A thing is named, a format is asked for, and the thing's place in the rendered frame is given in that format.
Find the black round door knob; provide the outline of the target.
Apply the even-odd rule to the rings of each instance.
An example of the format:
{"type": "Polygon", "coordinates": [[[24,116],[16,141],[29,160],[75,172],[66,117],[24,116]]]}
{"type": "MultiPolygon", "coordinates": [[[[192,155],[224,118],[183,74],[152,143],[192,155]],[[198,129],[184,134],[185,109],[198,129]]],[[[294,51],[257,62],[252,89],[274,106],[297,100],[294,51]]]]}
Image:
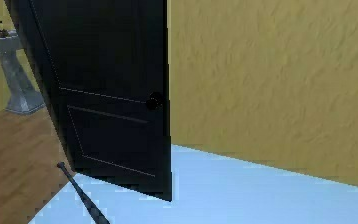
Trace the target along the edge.
{"type": "Polygon", "coordinates": [[[149,99],[145,102],[146,107],[149,110],[156,110],[160,108],[164,103],[164,97],[159,92],[152,92],[149,99]]]}

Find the grey pedestal sink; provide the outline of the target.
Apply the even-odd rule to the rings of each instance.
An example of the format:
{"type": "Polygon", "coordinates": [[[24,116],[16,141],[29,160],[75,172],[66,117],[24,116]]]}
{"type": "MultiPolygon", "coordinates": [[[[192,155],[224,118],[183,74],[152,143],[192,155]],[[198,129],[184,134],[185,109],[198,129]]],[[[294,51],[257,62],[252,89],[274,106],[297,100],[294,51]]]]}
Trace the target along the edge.
{"type": "Polygon", "coordinates": [[[11,93],[5,110],[28,115],[42,109],[45,103],[17,58],[20,49],[21,41],[15,30],[9,31],[7,37],[0,38],[0,65],[11,93]]]}

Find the black room door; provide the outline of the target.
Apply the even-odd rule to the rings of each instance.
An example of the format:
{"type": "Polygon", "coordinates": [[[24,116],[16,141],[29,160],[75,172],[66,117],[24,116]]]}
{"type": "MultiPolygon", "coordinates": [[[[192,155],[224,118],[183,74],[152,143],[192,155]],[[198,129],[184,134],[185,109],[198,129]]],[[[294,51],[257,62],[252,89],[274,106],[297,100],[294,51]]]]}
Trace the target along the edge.
{"type": "Polygon", "coordinates": [[[167,0],[4,1],[71,169],[171,200],[167,0]]]}

